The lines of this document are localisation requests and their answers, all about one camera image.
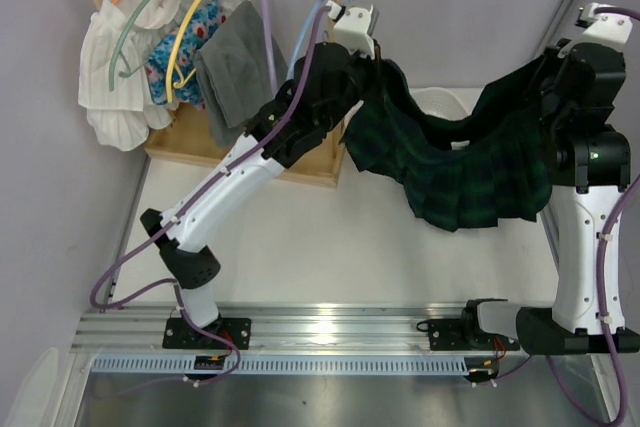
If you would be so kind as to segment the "purple hanger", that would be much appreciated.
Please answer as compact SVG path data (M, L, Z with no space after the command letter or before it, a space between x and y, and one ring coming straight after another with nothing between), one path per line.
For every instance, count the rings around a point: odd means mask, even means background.
M265 43L265 55L269 74L270 88L273 95L277 93L277 75L273 48L273 38L271 32L271 18L269 0L260 0L260 8L263 23L263 34Z

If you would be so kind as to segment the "yellow hanger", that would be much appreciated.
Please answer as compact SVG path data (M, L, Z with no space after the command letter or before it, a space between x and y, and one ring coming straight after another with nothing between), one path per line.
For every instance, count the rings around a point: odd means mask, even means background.
M185 75L180 70L179 57L181 43L185 36L185 32L191 26L192 18L201 10L200 4L204 1L205 0L193 0L192 4L189 6L186 14L183 17L182 23L180 24L177 33L175 34L173 44L171 45L172 49L170 51L166 65L164 85L164 91L169 103L174 101L175 91L182 89L190 82L190 79L195 75L194 70L191 70L187 75Z

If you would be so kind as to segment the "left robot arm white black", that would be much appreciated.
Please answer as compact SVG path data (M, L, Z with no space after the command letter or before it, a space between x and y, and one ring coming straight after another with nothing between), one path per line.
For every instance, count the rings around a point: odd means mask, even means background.
M214 231L262 186L319 146L375 90L379 72L378 46L362 53L333 42L316 44L188 197L165 211L142 214L141 223L174 278L178 305L192 324L206 329L220 319L213 287L220 263L208 246Z

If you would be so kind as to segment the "dark green plaid garment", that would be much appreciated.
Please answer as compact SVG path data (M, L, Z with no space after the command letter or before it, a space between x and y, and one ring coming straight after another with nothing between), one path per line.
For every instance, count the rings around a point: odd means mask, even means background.
M359 171L401 184L413 214L440 229L533 221L552 193L539 111L525 94L540 64L487 84L470 115L447 120L424 113L385 60L377 91L346 127L346 149Z

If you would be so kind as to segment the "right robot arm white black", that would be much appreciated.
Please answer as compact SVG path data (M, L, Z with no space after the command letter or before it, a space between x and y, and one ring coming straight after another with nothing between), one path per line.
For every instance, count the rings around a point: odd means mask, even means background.
M545 49L528 88L541 113L557 229L553 302L476 299L474 330L515 340L530 355L636 353L619 300L618 219L634 185L631 148L608 122L626 79L623 53L595 41Z

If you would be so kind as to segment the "grey pleated skirt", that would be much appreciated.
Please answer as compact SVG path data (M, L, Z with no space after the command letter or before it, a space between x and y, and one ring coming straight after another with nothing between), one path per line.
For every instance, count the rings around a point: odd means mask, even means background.
M217 28L196 52L194 66L210 135L218 147L231 146L275 93L262 18L251 2L240 3Z

